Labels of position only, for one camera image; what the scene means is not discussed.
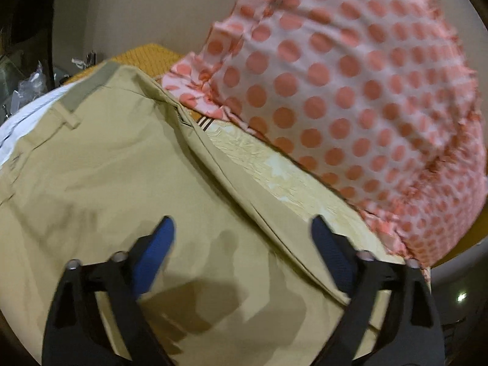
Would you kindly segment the clutter on side table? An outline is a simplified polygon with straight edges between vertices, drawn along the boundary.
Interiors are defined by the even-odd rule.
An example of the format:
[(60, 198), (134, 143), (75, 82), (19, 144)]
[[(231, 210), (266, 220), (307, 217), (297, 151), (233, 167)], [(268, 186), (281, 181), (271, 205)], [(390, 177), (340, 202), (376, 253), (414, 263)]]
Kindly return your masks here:
[[(98, 62), (98, 54), (91, 50), (84, 59), (72, 58), (78, 69), (86, 70)], [(64, 70), (54, 68), (54, 87), (58, 88), (72, 79)], [(36, 70), (29, 76), (25, 76), (16, 66), (13, 60), (7, 56), (1, 57), (1, 125), (21, 107), (32, 102), (36, 98), (50, 92), (48, 90), (48, 77), (43, 71), (43, 66), (38, 61)]]

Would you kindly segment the yellow patterned bedsheet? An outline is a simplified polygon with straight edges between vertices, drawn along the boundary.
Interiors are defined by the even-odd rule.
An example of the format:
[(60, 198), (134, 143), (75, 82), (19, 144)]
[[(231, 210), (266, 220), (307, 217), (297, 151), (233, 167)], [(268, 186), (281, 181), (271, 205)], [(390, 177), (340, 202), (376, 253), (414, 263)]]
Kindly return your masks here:
[(177, 350), (191, 340), (288, 346), (329, 335), (346, 300), (309, 238), (314, 214), (386, 258), (316, 178), (230, 124), (203, 129), (136, 67), (102, 64), (50, 112), (63, 124), (1, 205), (5, 316), (43, 322), (63, 262), (105, 260), (164, 216), (176, 239), (142, 309)]

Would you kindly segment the left pink polka-dot pillow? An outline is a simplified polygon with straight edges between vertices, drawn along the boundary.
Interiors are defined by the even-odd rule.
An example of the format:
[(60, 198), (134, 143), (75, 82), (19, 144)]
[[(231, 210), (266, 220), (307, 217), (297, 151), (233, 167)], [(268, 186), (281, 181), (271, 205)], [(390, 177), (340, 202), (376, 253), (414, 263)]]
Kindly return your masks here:
[(477, 76), (435, 0), (238, 0), (161, 83), (272, 144), (426, 267), (485, 204)]

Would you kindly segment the khaki beige pants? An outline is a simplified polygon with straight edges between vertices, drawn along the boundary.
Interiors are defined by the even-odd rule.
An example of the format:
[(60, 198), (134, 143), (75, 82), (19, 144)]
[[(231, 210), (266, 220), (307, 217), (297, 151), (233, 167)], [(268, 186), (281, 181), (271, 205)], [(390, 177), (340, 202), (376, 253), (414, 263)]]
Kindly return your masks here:
[(174, 244), (140, 305), (178, 365), (307, 365), (340, 319), (298, 216), (141, 70), (107, 64), (1, 127), (1, 311), (34, 359), (68, 261), (129, 249), (163, 217)]

